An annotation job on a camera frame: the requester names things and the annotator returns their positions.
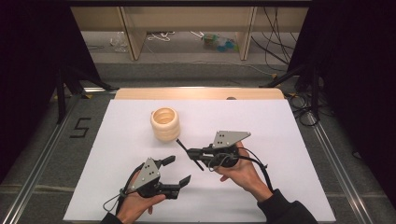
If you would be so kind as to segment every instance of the tripod leg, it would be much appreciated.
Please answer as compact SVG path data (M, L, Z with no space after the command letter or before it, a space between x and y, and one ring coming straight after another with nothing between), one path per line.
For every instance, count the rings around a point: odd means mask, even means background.
M297 66L296 68L292 69L291 71L289 71L288 73L286 73L285 75L283 75L281 78L274 80L270 83L268 83L266 86L260 86L260 88L273 88L277 85L279 85L280 83L288 80L289 78L298 75L300 72L305 70L305 64L301 64L299 66Z

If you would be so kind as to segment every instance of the person's left hand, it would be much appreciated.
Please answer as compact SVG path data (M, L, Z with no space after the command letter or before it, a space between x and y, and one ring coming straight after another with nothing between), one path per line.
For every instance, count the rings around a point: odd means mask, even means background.
M137 172L131 180L134 183L140 171ZM165 200L165 195L155 195L151 198L143 198L137 192L128 194L124 199L124 202L117 213L117 218L124 224L134 223L140 216L148 210L151 215L153 210L153 205Z

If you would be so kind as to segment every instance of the person's right hand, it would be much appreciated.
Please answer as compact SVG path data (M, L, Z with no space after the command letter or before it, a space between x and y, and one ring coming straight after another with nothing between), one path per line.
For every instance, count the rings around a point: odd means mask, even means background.
M237 142L236 146L239 148L239 155L249 157L241 142ZM272 196L271 190L262 182L251 161L239 159L235 166L230 168L220 166L216 167L215 171L222 175L221 182L231 178L235 184L250 192L259 202Z

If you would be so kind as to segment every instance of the white cable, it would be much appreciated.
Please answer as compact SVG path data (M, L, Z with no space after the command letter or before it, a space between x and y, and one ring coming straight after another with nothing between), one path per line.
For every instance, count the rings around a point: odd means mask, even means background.
M161 33L161 37L156 36L155 34L151 34L152 37L148 37L148 40L154 40L154 39L159 39L161 41L171 41L171 38L168 37L168 35L174 35L175 32L166 32L166 33Z

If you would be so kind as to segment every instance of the silver bracket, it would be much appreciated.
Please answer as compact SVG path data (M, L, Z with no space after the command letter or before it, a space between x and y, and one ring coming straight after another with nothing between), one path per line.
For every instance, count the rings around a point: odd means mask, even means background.
M250 132L217 131L212 147L230 147L249 136Z
M142 169L140 170L137 179L132 184L131 189L137 190L147 185L149 182L160 177L161 177L160 171L158 170L154 160L152 158L148 158L145 164L143 165Z

